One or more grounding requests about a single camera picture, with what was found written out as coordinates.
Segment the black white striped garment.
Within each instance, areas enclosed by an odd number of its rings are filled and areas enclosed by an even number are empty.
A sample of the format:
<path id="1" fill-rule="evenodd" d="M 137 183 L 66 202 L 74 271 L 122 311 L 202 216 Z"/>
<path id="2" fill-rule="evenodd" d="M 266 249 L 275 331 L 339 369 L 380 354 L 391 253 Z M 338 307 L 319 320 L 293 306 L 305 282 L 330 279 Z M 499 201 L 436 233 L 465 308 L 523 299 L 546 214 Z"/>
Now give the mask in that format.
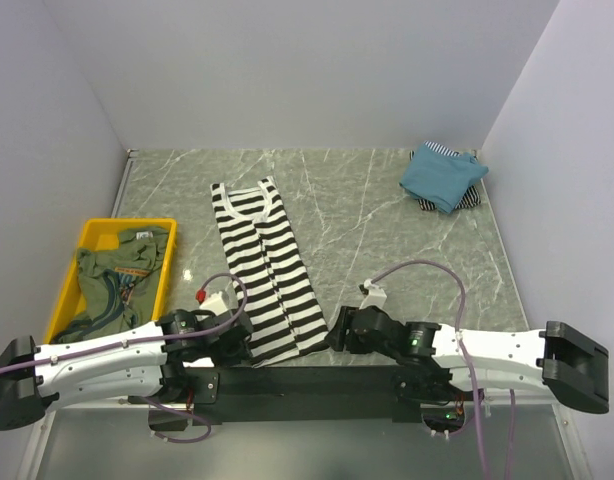
<path id="1" fill-rule="evenodd" d="M 235 293 L 247 300 L 253 365 L 325 350 L 328 327 L 274 179 L 232 191 L 216 183 L 211 195 Z"/>

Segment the teal ribbed tank top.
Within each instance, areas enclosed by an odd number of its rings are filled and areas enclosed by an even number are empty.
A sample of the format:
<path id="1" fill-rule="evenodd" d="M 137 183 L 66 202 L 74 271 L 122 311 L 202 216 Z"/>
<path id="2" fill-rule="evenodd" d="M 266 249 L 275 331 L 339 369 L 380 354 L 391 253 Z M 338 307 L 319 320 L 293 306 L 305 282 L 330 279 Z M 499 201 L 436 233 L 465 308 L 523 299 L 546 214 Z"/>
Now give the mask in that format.
<path id="1" fill-rule="evenodd" d="M 426 199 L 437 206 L 436 211 L 450 214 L 466 190 L 477 186 L 489 169 L 472 153 L 444 156 L 429 150 L 425 143 L 410 152 L 399 185 L 415 200 Z"/>

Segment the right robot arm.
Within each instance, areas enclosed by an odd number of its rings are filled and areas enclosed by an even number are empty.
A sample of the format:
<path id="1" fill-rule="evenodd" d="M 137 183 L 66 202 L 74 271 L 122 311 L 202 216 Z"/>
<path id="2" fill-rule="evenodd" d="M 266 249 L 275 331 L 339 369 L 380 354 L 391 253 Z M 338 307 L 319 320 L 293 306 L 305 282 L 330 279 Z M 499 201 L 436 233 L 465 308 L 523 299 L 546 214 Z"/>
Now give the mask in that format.
<path id="1" fill-rule="evenodd" d="M 536 392 L 588 414 L 609 411 L 607 348 L 563 322 L 524 332 L 456 331 L 401 323 L 376 306 L 344 306 L 326 342 L 335 351 L 378 353 L 407 368 L 411 375 L 397 384 L 420 403 L 498 389 Z"/>

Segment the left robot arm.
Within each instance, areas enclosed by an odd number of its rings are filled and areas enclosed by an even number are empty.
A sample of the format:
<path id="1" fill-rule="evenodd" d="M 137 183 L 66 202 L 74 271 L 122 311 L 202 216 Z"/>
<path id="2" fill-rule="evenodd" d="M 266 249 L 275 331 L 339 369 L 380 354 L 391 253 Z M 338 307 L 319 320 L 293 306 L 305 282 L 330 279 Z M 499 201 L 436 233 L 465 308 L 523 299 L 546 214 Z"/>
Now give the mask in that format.
<path id="1" fill-rule="evenodd" d="M 253 326 L 238 310 L 174 310 L 133 330 L 70 344 L 13 340 L 0 355 L 0 431 L 78 403 L 118 396 L 172 403 L 191 390 L 185 366 L 250 358 Z"/>

